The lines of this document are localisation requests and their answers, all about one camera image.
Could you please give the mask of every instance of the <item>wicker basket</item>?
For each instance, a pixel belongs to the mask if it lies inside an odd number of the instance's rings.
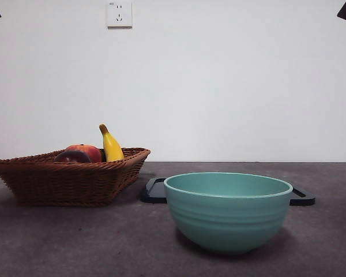
[[[0,160],[0,177],[19,205],[99,207],[134,182],[150,150],[122,148],[125,158],[101,163],[54,163],[64,151]]]

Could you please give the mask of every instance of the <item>ceramic bowl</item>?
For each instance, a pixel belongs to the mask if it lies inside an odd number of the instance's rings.
[[[187,173],[164,180],[178,229],[214,252],[240,254],[270,240],[286,217],[292,186],[242,173]]]

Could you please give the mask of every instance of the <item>yellow banana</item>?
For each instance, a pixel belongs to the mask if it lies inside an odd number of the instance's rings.
[[[103,145],[104,152],[107,162],[112,162],[114,160],[121,160],[125,156],[123,155],[122,149],[115,138],[109,133],[108,129],[104,124],[99,125],[99,129],[103,134]]]

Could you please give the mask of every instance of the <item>gray table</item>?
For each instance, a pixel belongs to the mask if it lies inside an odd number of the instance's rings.
[[[175,227],[166,204],[138,195],[150,178],[230,171],[280,178],[314,193],[291,206],[279,233],[242,256],[201,250]],[[19,207],[0,180],[0,277],[343,276],[346,163],[146,162],[108,207]]]

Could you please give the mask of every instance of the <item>electrical outlet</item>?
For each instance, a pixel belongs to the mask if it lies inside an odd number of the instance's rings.
[[[132,1],[120,0],[107,5],[108,29],[132,28]]]

